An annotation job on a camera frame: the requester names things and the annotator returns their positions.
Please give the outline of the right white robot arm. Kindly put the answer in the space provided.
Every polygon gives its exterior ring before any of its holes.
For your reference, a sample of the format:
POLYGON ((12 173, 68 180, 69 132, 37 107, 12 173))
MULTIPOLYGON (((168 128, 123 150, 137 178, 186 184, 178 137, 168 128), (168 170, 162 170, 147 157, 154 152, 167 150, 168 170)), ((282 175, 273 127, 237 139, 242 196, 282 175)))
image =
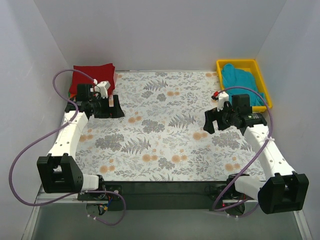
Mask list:
POLYGON ((304 173, 297 173, 281 154, 274 139, 269 135, 271 128, 261 113, 254 113, 248 94, 229 96, 225 92, 215 92, 212 99, 217 107, 207 110, 203 129, 209 134, 229 127, 240 130, 245 140, 255 152, 254 160, 259 160, 266 181, 261 182, 241 170, 230 175, 226 187, 213 203, 216 211, 220 199, 227 193, 232 199, 241 195, 258 202, 265 214, 300 211, 303 208, 309 180, 304 173))

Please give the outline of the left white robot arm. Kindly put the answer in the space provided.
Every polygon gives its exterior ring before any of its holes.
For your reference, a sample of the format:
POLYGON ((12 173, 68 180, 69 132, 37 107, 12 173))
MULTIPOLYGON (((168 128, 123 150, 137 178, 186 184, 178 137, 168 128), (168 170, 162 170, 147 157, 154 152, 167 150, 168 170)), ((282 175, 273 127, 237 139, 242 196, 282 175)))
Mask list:
POLYGON ((82 173, 76 163, 76 150, 82 132, 90 117, 97 119, 122 118, 124 112, 119 97, 113 95, 110 105, 108 90, 110 83, 102 81, 96 86, 78 84, 77 92, 64 110, 62 129, 58 132, 53 147, 47 156, 40 156, 37 169, 46 193, 79 193, 89 191, 95 200, 106 196, 103 178, 82 173))

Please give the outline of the dark red t-shirt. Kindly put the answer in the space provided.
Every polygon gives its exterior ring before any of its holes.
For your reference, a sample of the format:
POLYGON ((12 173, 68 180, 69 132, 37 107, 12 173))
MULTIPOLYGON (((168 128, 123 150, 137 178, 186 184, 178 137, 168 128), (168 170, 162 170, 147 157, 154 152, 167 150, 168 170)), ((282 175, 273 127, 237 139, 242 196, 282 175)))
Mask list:
MULTIPOLYGON (((75 70, 79 70, 91 78, 96 79, 98 83, 103 81, 108 81, 110 83, 110 88, 108 89, 108 95, 111 95, 115 89, 114 84, 114 73, 116 68, 112 63, 99 65, 99 66, 78 66, 74 65, 75 70)), ((70 94, 77 94, 78 84, 92 84, 93 82, 89 80, 86 76, 78 72, 73 72, 72 81, 69 88, 70 94)))

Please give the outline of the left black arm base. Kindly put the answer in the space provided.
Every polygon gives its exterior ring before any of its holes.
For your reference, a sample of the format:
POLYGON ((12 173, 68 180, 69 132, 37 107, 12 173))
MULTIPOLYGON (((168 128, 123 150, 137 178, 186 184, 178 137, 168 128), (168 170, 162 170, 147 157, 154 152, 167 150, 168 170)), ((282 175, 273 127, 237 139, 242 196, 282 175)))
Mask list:
POLYGON ((95 191, 102 192, 89 192, 89 193, 79 193, 77 195, 78 201, 108 201, 113 198, 116 201, 119 201, 120 198, 114 194, 106 193, 113 192, 121 195, 123 193, 123 185, 117 183, 111 183, 107 181, 99 181, 98 189, 95 191))

